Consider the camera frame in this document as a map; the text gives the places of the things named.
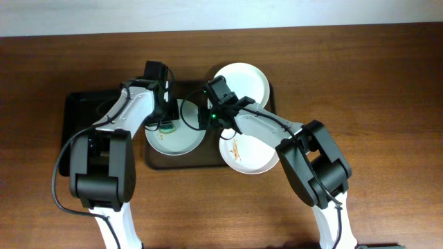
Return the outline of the green yellow sponge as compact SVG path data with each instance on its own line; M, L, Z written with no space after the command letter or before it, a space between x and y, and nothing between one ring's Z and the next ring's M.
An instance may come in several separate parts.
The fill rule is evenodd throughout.
M173 122L164 122L159 126L159 131L164 134L169 134L175 132L177 128L175 127Z

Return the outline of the white plate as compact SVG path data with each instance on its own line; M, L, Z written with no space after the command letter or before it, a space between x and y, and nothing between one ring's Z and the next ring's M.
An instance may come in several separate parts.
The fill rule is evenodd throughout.
M219 75L224 76L237 100L249 97L262 107L266 106L271 90L268 79L259 68L247 63L232 63L219 69L215 77Z
M197 105L190 101L186 101L182 111L184 111L183 117L185 118L185 121L190 126L197 128ZM189 128L189 126L182 121L180 115L181 111L179 112L179 119L172 121L177 128L175 132L164 134L161 133L159 129L156 131L145 130L145 136L148 143L161 154L167 156L187 154L198 147L204 139L206 130L195 131Z
M229 167L243 174L262 174L279 162L274 148L233 129L221 132L219 152Z

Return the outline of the white plate top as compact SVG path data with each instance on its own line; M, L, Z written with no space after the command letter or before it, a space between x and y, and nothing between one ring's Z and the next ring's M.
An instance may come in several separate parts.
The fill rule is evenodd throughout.
M271 90L268 79L259 68L247 63L232 63L219 69L215 77L219 75L224 76L237 100L249 97L262 107L266 106Z

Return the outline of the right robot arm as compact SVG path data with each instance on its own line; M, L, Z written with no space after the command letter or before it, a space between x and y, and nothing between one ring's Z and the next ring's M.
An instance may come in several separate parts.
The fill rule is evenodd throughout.
M216 104L199 116L201 127L233 129L275 149L297 197L312 208L321 248L357 248L347 214L351 167L325 125L292 122L253 99Z

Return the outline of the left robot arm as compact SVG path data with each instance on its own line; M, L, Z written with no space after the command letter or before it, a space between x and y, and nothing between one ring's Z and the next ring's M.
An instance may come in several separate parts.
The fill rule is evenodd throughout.
M130 201L136 184L133 137L170 110L169 80L130 79L113 106L66 144L70 191L93 217L107 248L142 248Z

